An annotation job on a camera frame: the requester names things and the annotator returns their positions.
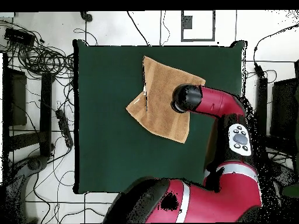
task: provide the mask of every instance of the electrical cable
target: electrical cable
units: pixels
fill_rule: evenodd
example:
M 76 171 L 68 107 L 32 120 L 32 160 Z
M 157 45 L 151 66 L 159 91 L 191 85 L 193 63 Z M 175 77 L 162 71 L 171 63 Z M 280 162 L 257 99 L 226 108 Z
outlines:
M 133 20 L 133 18 L 131 17 L 131 15 L 130 15 L 130 13 L 129 13 L 128 11 L 127 11 L 127 14 L 128 14 L 128 16 L 129 16 L 129 18 L 132 20 L 132 22 L 133 22 L 134 26 L 136 27 L 137 31 L 138 31 L 138 32 L 140 33 L 140 35 L 143 37 L 144 41 L 146 42 L 146 44 L 147 44 L 147 46 L 148 46 L 148 42 L 147 42 L 147 40 L 145 39 L 145 37 L 143 36 L 143 34 L 140 32 L 140 30 L 139 30 L 138 27 L 136 26 L 135 21 Z
M 268 84 L 269 84 L 269 83 L 273 83 L 273 82 L 275 82 L 276 79 L 277 79 L 277 72 L 276 72 L 274 69 L 268 69 L 268 70 L 264 71 L 264 72 L 266 73 L 266 75 L 267 75 L 266 78 L 268 78 L 268 72 L 270 72 L 270 71 L 273 71 L 273 72 L 275 73 L 275 79 L 274 79 L 273 81 L 271 81 L 271 82 L 268 82 Z M 245 78 L 246 78 L 246 79 L 251 78 L 251 77 L 253 77 L 253 76 L 256 75 L 256 72 L 248 72 L 248 71 L 245 71 L 245 73 L 246 73 L 246 75 L 245 75 Z
M 50 212 L 51 205 L 50 205 L 46 200 L 44 200 L 43 198 L 41 198 L 40 196 L 37 195 L 35 189 L 36 189 L 36 184 L 37 184 L 38 180 L 39 180 L 39 173 L 37 173 L 37 178 L 36 178 L 35 184 L 34 184 L 34 186 L 33 186 L 33 192 L 34 192 L 34 194 L 35 194 L 35 196 L 36 196 L 37 198 L 39 198 L 40 200 L 42 200 L 43 202 L 45 202 L 45 203 L 48 205 L 48 211 L 47 211 L 47 213 L 45 214 L 44 218 L 43 218 L 43 219 L 41 220 L 41 222 L 40 222 L 40 224 L 43 224 L 43 221 L 45 220 L 46 216 L 47 216 L 48 213 Z
M 92 209 L 92 208 L 85 208 L 85 209 L 83 209 L 82 211 L 79 211 L 79 212 L 76 212 L 76 213 L 69 213 L 69 214 L 64 215 L 64 216 L 62 217 L 62 219 L 60 220 L 59 224 L 61 224 L 62 220 L 63 220 L 66 216 L 77 215 L 77 214 L 80 214 L 80 213 L 82 213 L 82 212 L 84 212 L 84 211 L 93 211 L 95 214 L 97 214 L 97 215 L 99 215 L 99 216 L 102 216 L 102 217 L 105 217 L 104 214 L 98 213 L 98 212 L 96 212 L 96 211 L 95 211 L 94 209 Z
M 95 39 L 95 41 L 96 41 L 95 45 L 98 46 L 98 41 L 97 41 L 96 37 L 92 33 L 88 32 L 88 31 L 84 31 L 83 29 L 74 29 L 74 33 L 85 33 L 85 34 L 91 35 Z
M 291 29 L 293 29 L 293 28 L 295 28 L 295 27 L 298 27 L 298 26 L 299 26 L 299 23 L 297 23 L 297 24 L 295 24 L 295 25 L 292 25 L 292 26 L 290 26 L 290 27 L 286 27 L 286 28 L 284 28 L 284 29 L 281 29 L 281 30 L 277 31 L 276 33 L 270 34 L 270 35 L 268 35 L 268 36 L 266 36 L 266 37 L 260 39 L 259 42 L 256 44 L 256 46 L 255 46 L 255 48 L 254 48 L 254 52 L 253 52 L 253 62 L 254 62 L 254 64 L 257 66 L 257 63 L 255 62 L 255 52 L 256 52 L 256 50 L 258 49 L 258 45 L 259 45 L 259 43 L 260 43 L 262 40 L 264 40 L 264 39 L 266 39 L 266 38 L 268 38 L 268 37 L 271 37 L 271 36 L 273 36 L 273 35 L 275 35 L 275 34 L 284 32 L 284 31 L 286 31 L 286 30 L 291 30 Z
M 165 26 L 165 23 L 164 23 L 165 16 L 166 16 L 166 11 L 165 11 L 165 13 L 164 13 L 164 17 L 163 17 L 163 26 L 164 26 L 164 27 L 167 29 L 167 31 L 168 31 L 168 38 L 167 38 L 167 41 L 164 41 L 164 42 L 163 42 L 162 46 L 163 46 L 166 42 L 168 42 L 168 40 L 169 40 L 169 38 L 170 38 L 170 36 L 171 36 L 171 33 L 170 33 L 169 29 Z

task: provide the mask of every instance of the wire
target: wire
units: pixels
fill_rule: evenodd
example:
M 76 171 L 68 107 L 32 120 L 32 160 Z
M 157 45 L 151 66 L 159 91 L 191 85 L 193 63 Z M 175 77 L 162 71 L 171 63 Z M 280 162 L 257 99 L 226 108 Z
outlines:
M 145 39 L 145 37 L 143 36 L 143 34 L 140 32 L 140 30 L 138 29 L 138 27 L 136 26 L 136 24 L 135 24 L 135 21 L 133 20 L 133 18 L 131 17 L 131 15 L 130 15 L 130 13 L 127 11 L 127 14 L 128 14 L 128 16 L 130 17 L 130 19 L 132 20 L 132 22 L 133 22 L 133 24 L 134 24 L 134 26 L 136 27 L 136 29 L 137 29 L 137 31 L 140 33 L 140 35 L 143 37 L 143 39 L 145 40 L 145 42 L 146 42 L 146 44 L 147 44 L 147 46 L 148 46 L 148 42 L 147 42 L 147 40 Z
M 43 224 L 43 221 L 45 220 L 46 216 L 49 214 L 50 212 L 50 209 L 51 209 L 51 205 L 46 201 L 44 200 L 43 198 L 41 198 L 40 196 L 37 195 L 35 189 L 36 189 L 36 184 L 37 184 L 37 181 L 39 180 L 39 173 L 37 173 L 37 178 L 36 178 L 36 181 L 35 181 L 35 184 L 33 186 L 33 191 L 34 191 L 34 194 L 35 196 L 37 196 L 40 200 L 42 200 L 43 202 L 45 202 L 47 205 L 48 205 L 48 211 L 47 213 L 45 214 L 44 218 L 41 220 L 40 224 Z
M 82 213 L 82 212 L 84 212 L 84 211 L 93 211 L 95 214 L 97 214 L 97 215 L 99 215 L 99 216 L 102 216 L 102 217 L 105 217 L 104 214 L 98 213 L 98 212 L 96 212 L 96 211 L 95 211 L 94 209 L 92 209 L 92 208 L 86 208 L 86 209 L 83 209 L 82 211 L 79 211 L 79 212 L 76 212 L 76 213 L 69 213 L 69 214 L 64 215 L 64 216 L 61 218 L 59 224 L 61 224 L 62 220 L 63 220 L 66 216 L 77 215 L 77 214 L 80 214 L 80 213 Z
M 276 79 L 277 79 L 277 72 L 276 72 L 274 69 L 268 69 L 268 70 L 264 71 L 264 72 L 266 73 L 266 75 L 267 75 L 266 78 L 268 78 L 268 73 L 267 73 L 267 72 L 270 72 L 270 71 L 273 71 L 273 72 L 275 73 L 275 79 L 274 79 L 273 81 L 271 81 L 271 82 L 268 82 L 268 84 L 269 84 L 269 83 L 273 83 L 273 82 L 275 82 Z M 251 78 L 251 77 L 255 76 L 255 75 L 256 75 L 256 72 L 248 72 L 248 71 L 245 71 L 245 74 L 246 74 L 246 75 L 245 75 L 246 79 L 248 79 L 248 78 Z
M 63 184 L 62 182 L 61 182 L 61 180 L 63 179 L 63 177 L 67 174 L 67 173 L 70 173 L 70 172 L 74 172 L 75 173 L 75 171 L 72 171 L 72 170 L 70 170 L 70 171 L 66 171 L 63 175 L 62 175 L 62 177 L 61 177 L 61 179 L 58 181 L 59 182 L 59 184 L 58 184 L 58 188 L 57 188 L 57 202 L 59 202 L 59 200 L 58 200 L 58 192 L 59 192 L 59 186 L 60 186 L 60 184 L 62 184 L 62 185 L 64 185 L 65 186 L 65 184 Z M 59 223 L 60 224 L 60 222 L 59 222 L 59 209 L 57 210 L 57 218 L 56 218 L 56 220 L 57 220 L 57 223 Z
M 259 42 L 256 44 L 255 49 L 254 49 L 254 53 L 253 53 L 253 61 L 254 61 L 255 65 L 257 65 L 257 63 L 255 62 L 255 52 L 256 52 L 256 50 L 258 49 L 258 45 L 259 45 L 259 43 L 260 43 L 262 40 L 264 40 L 264 39 L 266 39 L 266 38 L 268 38 L 268 37 L 271 37 L 271 36 L 273 36 L 273 35 L 275 35 L 275 34 L 284 32 L 284 31 L 286 31 L 286 30 L 291 30 L 291 29 L 293 29 L 293 28 L 295 28 L 295 27 L 298 27 L 298 26 L 299 26 L 299 23 L 297 23 L 297 24 L 295 24 L 295 25 L 292 25 L 292 26 L 290 26 L 290 27 L 286 27 L 286 28 L 284 28 L 284 29 L 281 29 L 281 30 L 277 31 L 276 33 L 270 34 L 270 35 L 268 35 L 268 36 L 266 36 L 266 37 L 260 39 Z
M 38 147 L 38 148 L 36 148 L 35 150 L 31 151 L 31 152 L 29 153 L 29 155 L 27 156 L 27 158 L 29 158 L 29 156 L 30 156 L 34 151 L 38 150 L 39 148 L 40 148 L 40 147 Z
M 96 46 L 98 46 L 98 40 L 96 39 L 96 37 L 92 34 L 92 33 L 90 33 L 90 32 L 88 32 L 88 31 L 84 31 L 83 29 L 74 29 L 74 33 L 85 33 L 85 34 L 89 34 L 89 35 L 91 35 L 94 39 L 95 39 L 95 41 L 96 41 Z
M 168 29 L 168 28 L 165 26 L 165 24 L 164 24 L 165 16 L 166 16 L 166 11 L 165 11 L 165 13 L 164 13 L 164 17 L 163 17 L 163 26 L 164 26 L 164 27 L 167 29 L 167 31 L 168 31 L 168 38 L 167 38 L 167 41 L 164 41 L 164 42 L 163 42 L 162 46 L 163 46 L 166 42 L 168 42 L 169 37 L 171 36 L 171 33 L 170 33 L 169 29 Z

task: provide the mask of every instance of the white floor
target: white floor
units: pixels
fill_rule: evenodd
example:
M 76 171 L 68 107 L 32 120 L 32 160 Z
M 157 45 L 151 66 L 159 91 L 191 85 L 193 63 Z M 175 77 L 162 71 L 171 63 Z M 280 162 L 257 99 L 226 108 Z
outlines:
M 126 12 L 89 12 L 93 16 L 93 21 L 87 24 L 87 31 L 92 33 L 98 40 L 99 46 L 109 45 L 134 45 L 143 46 L 145 41 L 135 29 L 131 19 Z M 135 20 L 138 28 L 151 45 L 158 46 L 160 38 L 160 10 L 145 11 L 145 12 L 130 12 L 132 18 Z M 217 10 L 215 12 L 215 41 L 214 42 L 195 42 L 183 43 L 180 40 L 180 10 L 162 11 L 162 20 L 164 19 L 165 26 L 169 29 L 169 33 L 162 25 L 161 43 L 168 41 L 165 46 L 192 46 L 192 45 L 211 45 L 211 46 L 229 46 L 235 40 L 246 40 L 248 42 L 248 49 L 246 51 L 246 70 L 253 72 L 253 49 L 256 43 L 269 34 L 275 33 L 287 26 L 294 25 L 299 22 L 298 11 L 286 10 Z M 200 12 L 191 12 L 185 15 L 194 15 L 193 29 L 197 28 L 202 32 L 207 32 L 202 28 L 203 22 L 210 23 L 209 15 L 206 20 L 202 20 Z M 62 49 L 67 55 L 73 53 L 72 40 L 85 39 L 83 33 L 74 33 L 74 29 L 85 29 L 85 22 L 81 19 L 79 12 L 38 12 L 38 13 L 18 13 L 13 19 L 14 23 L 21 25 L 28 30 L 38 31 L 45 45 L 53 46 Z M 3 42 L 4 28 L 0 27 L 0 43 Z M 95 44 L 92 36 L 87 35 L 87 42 L 90 45 Z M 299 59 L 299 28 L 288 30 L 276 36 L 269 37 L 260 42 L 256 52 L 255 60 L 259 62 L 264 70 L 274 69 L 277 72 L 277 81 L 283 79 L 294 78 L 294 62 Z M 274 79 L 274 74 L 269 72 L 269 81 Z M 67 80 L 61 81 L 63 84 L 68 83 Z M 255 82 L 256 76 L 247 80 L 246 83 L 246 97 L 255 108 Z M 269 84 L 269 98 L 271 101 L 271 91 L 273 84 Z M 40 92 L 40 81 L 27 80 L 27 88 L 32 93 Z M 27 102 L 38 102 L 39 97 L 27 92 Z M 52 108 L 59 107 L 59 101 L 63 102 L 65 96 L 63 94 L 63 87 L 57 83 L 53 83 L 53 105 Z M 67 107 L 67 117 L 70 120 L 74 119 L 70 107 Z M 33 120 L 33 124 L 39 130 L 39 109 L 34 103 L 27 104 L 27 112 Z M 270 110 L 271 104 L 268 104 L 268 130 L 270 126 Z M 14 127 L 14 135 L 24 133 L 24 131 L 32 130 L 30 121 L 25 127 Z M 52 126 L 53 134 L 52 140 L 55 141 L 61 136 L 57 119 L 53 118 Z M 10 159 L 15 162 L 25 158 L 31 151 L 38 148 L 38 145 L 33 145 L 24 149 L 17 150 L 10 154 Z M 60 138 L 56 144 L 55 156 L 59 157 L 67 151 L 64 139 Z M 60 179 L 62 175 L 74 170 L 74 154 L 73 149 L 62 162 L 55 161 L 54 165 L 48 165 L 45 170 L 40 173 L 39 182 L 43 181 L 52 171 L 53 166 L 59 167 L 56 169 L 56 175 Z M 36 175 L 30 179 L 26 193 L 30 193 L 33 189 L 33 184 L 36 181 Z M 74 183 L 74 173 L 67 173 L 61 180 L 62 183 L 71 185 Z M 65 214 L 76 213 L 85 208 L 92 208 L 96 212 L 105 214 L 107 209 L 117 194 L 109 193 L 89 193 L 87 195 L 75 195 L 72 191 L 72 186 L 59 186 L 57 193 L 58 181 L 53 174 L 51 174 L 44 182 L 42 182 L 36 189 L 39 196 L 46 201 L 51 202 L 51 211 L 45 218 L 48 222 L 54 216 L 54 208 L 57 201 L 60 202 L 59 220 Z M 30 217 L 38 217 L 41 219 L 48 211 L 48 205 L 41 202 L 32 192 L 27 196 L 27 213 Z M 100 223 L 103 217 L 87 210 L 76 215 L 69 215 L 65 217 L 62 223 Z M 56 219 L 52 219 L 49 223 L 57 223 Z

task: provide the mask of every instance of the black cable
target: black cable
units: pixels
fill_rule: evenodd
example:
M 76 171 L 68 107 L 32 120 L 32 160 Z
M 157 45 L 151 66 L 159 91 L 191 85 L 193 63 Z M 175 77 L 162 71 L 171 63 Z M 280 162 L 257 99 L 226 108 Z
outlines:
M 37 184 L 37 181 L 38 181 L 38 180 L 39 180 L 39 173 L 37 173 L 37 178 L 36 178 L 35 184 L 34 184 L 34 186 L 33 186 L 33 192 L 34 192 L 34 194 L 35 194 L 35 196 L 36 196 L 37 198 L 39 198 L 40 200 L 42 200 L 43 202 L 45 202 L 45 203 L 48 205 L 48 211 L 47 211 L 47 213 L 45 214 L 44 218 L 43 218 L 43 219 L 41 220 L 41 222 L 40 222 L 40 224 L 43 224 L 43 221 L 45 220 L 46 216 L 47 216 L 47 215 L 49 214 L 49 212 L 50 212 L 51 205 L 50 205 L 46 200 L 44 200 L 43 198 L 41 198 L 40 196 L 37 195 L 35 189 L 36 189 L 36 184 Z
M 273 81 L 271 81 L 271 82 L 268 82 L 268 84 L 269 84 L 269 83 L 273 83 L 273 82 L 275 82 L 276 79 L 277 79 L 277 72 L 276 72 L 274 69 L 268 69 L 268 70 L 264 71 L 264 72 L 266 73 L 266 75 L 267 75 L 266 78 L 268 78 L 268 73 L 267 73 L 267 72 L 270 72 L 270 71 L 273 71 L 273 72 L 275 73 L 275 79 L 274 79 Z M 256 75 L 256 72 L 248 72 L 248 71 L 245 71 L 245 78 L 246 78 L 246 79 L 251 78 L 251 77 L 253 77 L 253 76 L 255 76 L 255 75 Z
M 66 156 L 67 154 L 69 154 L 69 152 L 71 151 L 71 149 L 69 149 L 68 150 L 68 152 L 66 152 L 64 155 L 62 155 L 62 156 L 60 156 L 60 157 L 58 157 L 58 158 L 56 158 L 56 159 L 54 159 L 54 160 L 58 160 L 58 159 L 60 159 L 60 158 L 62 158 L 62 157 L 64 157 L 64 156 Z M 57 169 L 57 167 L 60 165 L 60 163 L 63 161 L 63 159 L 59 162 L 59 164 L 56 166 L 56 168 L 55 168 L 55 170 Z M 51 174 L 52 174 L 53 172 L 51 172 L 41 183 L 39 183 L 38 184 L 38 186 L 37 187 L 39 187 L 47 178 L 49 178 L 50 176 L 51 176 Z M 33 192 L 33 190 L 31 191 L 31 192 L 29 192 L 26 196 L 25 196 L 25 198 L 27 198 L 28 197 L 28 195 L 29 194 L 31 194 Z
M 75 171 L 72 171 L 72 170 L 69 170 L 69 171 L 66 171 L 62 176 L 61 176 L 61 179 L 60 180 L 58 180 L 58 178 L 56 177 L 56 179 L 58 180 L 58 182 L 59 182 L 59 184 L 58 184 L 58 188 L 57 188 L 57 202 L 59 202 L 59 200 L 58 200 L 58 192 L 59 192 L 59 186 L 60 186 L 60 184 L 63 184 L 62 182 L 61 182 L 61 180 L 63 179 L 63 177 L 67 174 L 67 173 L 70 173 L 70 172 L 74 172 L 75 173 Z M 55 217 L 56 218 L 56 220 L 57 220 L 57 223 L 59 223 L 60 224 L 60 222 L 59 222 L 59 209 L 57 210 L 57 217 Z
M 145 37 L 143 36 L 143 34 L 140 32 L 140 30 L 138 29 L 138 27 L 136 26 L 136 24 L 135 24 L 135 21 L 133 20 L 133 18 L 131 17 L 131 15 L 130 15 L 130 13 L 127 11 L 127 14 L 128 14 L 128 16 L 130 17 L 130 19 L 132 20 L 132 22 L 133 22 L 133 24 L 134 24 L 134 26 L 136 27 L 136 29 L 137 29 L 137 31 L 140 33 L 140 35 L 143 37 L 143 39 L 145 40 L 145 42 L 146 42 L 146 44 L 147 44 L 147 46 L 148 46 L 148 42 L 147 42 L 147 40 L 145 39 Z
M 77 215 L 77 214 L 80 214 L 80 213 L 82 213 L 82 212 L 84 212 L 84 211 L 93 211 L 95 214 L 97 214 L 97 215 L 99 215 L 99 216 L 102 216 L 102 217 L 105 217 L 104 214 L 98 213 L 98 212 L 96 212 L 96 211 L 95 211 L 94 209 L 92 209 L 92 208 L 86 208 L 86 209 L 83 209 L 82 211 L 79 211 L 79 212 L 76 212 L 76 213 L 69 213 L 69 214 L 64 215 L 64 216 L 61 218 L 59 224 L 61 224 L 62 220 L 63 220 L 66 216 Z
M 165 11 L 165 13 L 164 13 L 163 26 L 164 26 L 164 27 L 167 29 L 167 31 L 168 31 L 168 38 L 167 38 L 167 41 L 164 41 L 164 42 L 163 42 L 162 46 L 163 46 L 166 42 L 168 42 L 168 40 L 169 40 L 169 38 L 170 38 L 170 36 L 171 36 L 171 33 L 170 33 L 169 29 L 168 29 L 168 28 L 165 26 L 165 24 L 164 24 L 165 16 L 166 16 L 166 11 Z
M 85 42 L 87 42 L 87 20 L 85 20 Z
M 255 49 L 254 49 L 254 53 L 253 53 L 253 62 L 254 62 L 254 64 L 257 66 L 257 63 L 255 62 L 255 52 L 256 52 L 256 50 L 258 49 L 258 45 L 259 45 L 259 43 L 260 43 L 262 40 L 264 40 L 264 39 L 266 39 L 266 38 L 268 38 L 268 37 L 271 37 L 271 36 L 273 36 L 273 35 L 275 35 L 275 34 L 278 34 L 278 33 L 280 33 L 280 32 L 284 32 L 284 31 L 286 31 L 286 30 L 291 30 L 291 29 L 293 29 L 293 28 L 295 28 L 295 27 L 298 27 L 298 26 L 299 26 L 299 23 L 297 23 L 297 24 L 295 24 L 295 25 L 292 25 L 292 26 L 290 26 L 290 27 L 286 27 L 286 28 L 284 28 L 284 29 L 281 29 L 281 30 L 277 31 L 276 33 L 270 34 L 270 35 L 268 35 L 268 36 L 266 36 L 266 37 L 260 39 L 259 42 L 256 44 Z
M 58 214 L 60 206 L 59 205 L 55 205 L 54 207 L 54 216 L 52 216 L 52 218 L 50 220 L 48 220 L 45 224 L 48 224 L 49 222 L 51 222 L 53 220 L 54 217 L 56 217 L 56 215 Z
M 38 148 L 36 148 L 35 150 L 31 151 L 31 152 L 29 153 L 29 155 L 27 156 L 27 158 L 29 158 L 29 156 L 30 156 L 34 151 L 38 150 L 39 148 L 40 148 L 40 147 L 38 147 Z

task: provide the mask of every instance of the black border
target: black border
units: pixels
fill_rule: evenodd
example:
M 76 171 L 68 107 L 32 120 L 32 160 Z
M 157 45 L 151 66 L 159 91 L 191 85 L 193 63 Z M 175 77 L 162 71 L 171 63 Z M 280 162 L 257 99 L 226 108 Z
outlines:
M 184 28 L 183 28 L 183 18 L 184 18 L 184 11 L 181 10 L 181 17 L 180 17 L 180 41 L 181 42 L 195 42 L 195 41 L 215 41 L 215 23 L 216 23 L 216 10 L 213 11 L 213 26 L 212 26 L 212 38 L 184 38 Z

